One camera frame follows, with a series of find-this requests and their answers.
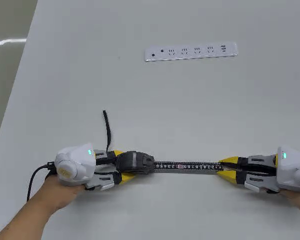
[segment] floor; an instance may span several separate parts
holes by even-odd
[[[37,0],[0,0],[0,126],[36,4]]]

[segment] wrist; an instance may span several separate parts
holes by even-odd
[[[46,215],[48,218],[57,211],[54,206],[40,198],[37,198],[36,196],[33,196],[33,198],[29,200],[28,204],[33,206],[36,211]]]

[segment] white power strip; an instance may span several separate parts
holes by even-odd
[[[213,42],[198,45],[177,45],[164,47],[150,47],[144,52],[146,62],[203,59],[218,57],[234,57],[238,55],[235,42]]]

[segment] power strip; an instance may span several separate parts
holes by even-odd
[[[234,57],[238,55],[235,42],[213,42],[198,45],[154,46],[145,50],[146,62]]]

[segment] black strap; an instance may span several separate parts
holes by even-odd
[[[111,144],[111,130],[110,130],[109,120],[108,120],[108,115],[106,110],[103,110],[103,116],[105,121],[106,137],[107,137],[106,151],[108,152],[109,146]]]

